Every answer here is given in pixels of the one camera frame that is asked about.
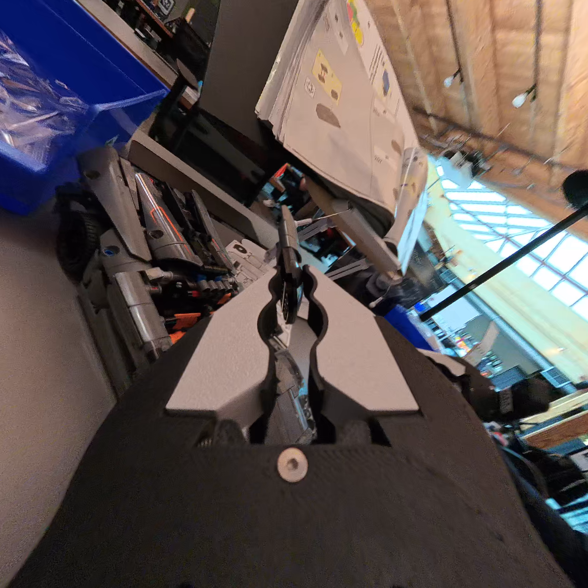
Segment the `grey lego car model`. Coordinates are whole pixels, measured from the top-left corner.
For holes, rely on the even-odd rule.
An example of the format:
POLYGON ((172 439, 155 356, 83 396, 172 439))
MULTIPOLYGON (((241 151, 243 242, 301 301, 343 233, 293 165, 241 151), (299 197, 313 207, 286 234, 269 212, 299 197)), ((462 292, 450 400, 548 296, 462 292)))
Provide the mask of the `grey lego car model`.
MULTIPOLYGON (((238 274, 250 259, 231 260, 201 197, 165 184, 124 160, 111 146, 77 157, 81 178, 56 190, 60 214, 57 254, 77 281, 82 310, 97 343, 118 406, 99 436, 152 427, 155 440, 172 440, 165 406, 203 331, 246 290, 238 274)), ((318 443, 303 374, 287 347, 275 350, 276 403, 265 440, 251 440, 236 423, 195 417, 194 441, 302 446, 318 443)), ((188 418, 176 424, 187 433, 188 418)))

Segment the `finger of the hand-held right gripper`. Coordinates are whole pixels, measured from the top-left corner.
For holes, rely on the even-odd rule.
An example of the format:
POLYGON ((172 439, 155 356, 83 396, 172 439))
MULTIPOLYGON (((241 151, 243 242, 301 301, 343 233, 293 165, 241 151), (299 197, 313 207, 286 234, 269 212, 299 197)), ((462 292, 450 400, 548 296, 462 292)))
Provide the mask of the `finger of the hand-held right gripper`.
POLYGON ((423 350, 423 355, 430 359, 437 367, 448 371, 452 377, 461 377, 466 374, 466 367, 451 356, 431 350, 423 350))

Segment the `dark grey divider panel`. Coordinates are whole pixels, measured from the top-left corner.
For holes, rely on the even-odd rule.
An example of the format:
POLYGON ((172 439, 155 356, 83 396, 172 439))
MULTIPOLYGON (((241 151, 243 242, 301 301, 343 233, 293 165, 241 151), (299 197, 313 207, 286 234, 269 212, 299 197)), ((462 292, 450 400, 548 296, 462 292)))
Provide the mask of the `dark grey divider panel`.
POLYGON ((149 136, 250 208, 288 154, 255 107, 298 1, 220 1, 198 101, 183 116, 180 78, 149 136))

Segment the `clear plastic bags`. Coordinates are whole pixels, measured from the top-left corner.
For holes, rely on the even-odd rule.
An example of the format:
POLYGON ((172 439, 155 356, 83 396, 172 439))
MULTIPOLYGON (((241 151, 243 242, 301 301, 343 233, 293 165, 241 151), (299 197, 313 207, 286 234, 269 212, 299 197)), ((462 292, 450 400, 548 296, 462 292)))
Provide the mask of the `clear plastic bags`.
POLYGON ((48 165, 82 128, 90 109, 1 31, 1 143, 48 165))

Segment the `dark grey lego assembly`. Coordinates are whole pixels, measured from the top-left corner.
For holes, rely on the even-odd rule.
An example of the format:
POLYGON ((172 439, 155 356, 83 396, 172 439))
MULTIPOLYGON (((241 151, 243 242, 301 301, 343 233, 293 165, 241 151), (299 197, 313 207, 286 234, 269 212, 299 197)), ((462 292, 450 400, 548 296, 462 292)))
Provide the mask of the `dark grey lego assembly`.
POLYGON ((287 206, 281 206, 278 226, 277 266, 282 279, 281 305, 286 324, 295 323, 302 298, 303 268, 296 222, 287 206))

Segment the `white book stand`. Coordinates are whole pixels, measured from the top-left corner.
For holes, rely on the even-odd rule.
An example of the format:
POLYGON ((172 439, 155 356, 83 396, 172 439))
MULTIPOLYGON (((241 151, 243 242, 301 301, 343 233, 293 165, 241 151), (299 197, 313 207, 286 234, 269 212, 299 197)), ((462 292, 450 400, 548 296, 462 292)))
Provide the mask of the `white book stand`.
POLYGON ((325 187, 310 177, 305 178, 306 189, 313 203, 323 212, 323 218, 332 221, 368 261, 394 285, 401 282, 401 262, 386 242, 378 236, 361 212, 348 201, 334 198, 325 187))

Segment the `lego instruction booklet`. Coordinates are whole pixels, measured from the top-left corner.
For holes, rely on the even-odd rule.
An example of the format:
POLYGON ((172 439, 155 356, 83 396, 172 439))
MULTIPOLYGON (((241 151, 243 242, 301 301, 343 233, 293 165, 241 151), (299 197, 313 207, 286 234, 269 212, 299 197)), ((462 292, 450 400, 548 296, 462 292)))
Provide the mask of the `lego instruction booklet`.
POLYGON ((361 212, 404 276, 429 161, 364 1, 298 2, 256 114, 306 176, 361 212))

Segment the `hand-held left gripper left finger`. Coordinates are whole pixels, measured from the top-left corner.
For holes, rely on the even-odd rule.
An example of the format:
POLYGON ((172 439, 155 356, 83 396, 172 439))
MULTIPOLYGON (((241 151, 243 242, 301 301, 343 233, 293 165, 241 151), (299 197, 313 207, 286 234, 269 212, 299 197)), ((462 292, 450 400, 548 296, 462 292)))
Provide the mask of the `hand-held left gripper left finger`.
POLYGON ((165 406, 171 417, 230 421, 265 440, 276 403, 275 350, 280 272, 271 269, 207 323, 165 406))

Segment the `black pole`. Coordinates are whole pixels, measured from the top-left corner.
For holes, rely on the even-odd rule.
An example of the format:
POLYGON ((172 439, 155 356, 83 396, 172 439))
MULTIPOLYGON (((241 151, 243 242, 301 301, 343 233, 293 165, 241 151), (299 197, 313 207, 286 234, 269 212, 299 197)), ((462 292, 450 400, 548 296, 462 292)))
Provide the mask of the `black pole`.
POLYGON ((465 284, 459 290, 449 295, 437 305, 421 313, 419 316, 420 320, 425 322, 432 319, 435 314, 445 310, 455 302, 464 298, 469 293, 472 293, 479 286, 487 283, 487 281, 490 279, 502 273, 507 268, 510 268, 528 254, 531 254, 539 246, 546 243, 549 239, 564 231, 567 231, 567 229, 576 224, 579 220, 587 217, 587 169, 570 173, 569 176, 563 181, 562 189, 565 200, 574 209, 573 213, 553 225, 550 229, 542 233, 537 238, 531 240, 528 244, 521 247, 513 254, 509 255, 503 261, 500 261, 498 264, 491 267, 480 276, 476 277, 472 282, 465 284))

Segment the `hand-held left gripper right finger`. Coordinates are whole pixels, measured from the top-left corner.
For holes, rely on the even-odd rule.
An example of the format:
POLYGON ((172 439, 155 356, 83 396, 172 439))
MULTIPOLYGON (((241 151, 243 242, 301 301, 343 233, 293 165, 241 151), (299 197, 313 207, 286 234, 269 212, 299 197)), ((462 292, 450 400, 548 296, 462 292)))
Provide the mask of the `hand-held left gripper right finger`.
POLYGON ((310 352, 309 400, 317 425, 412 415, 419 405, 376 316, 312 266, 303 269, 310 352))

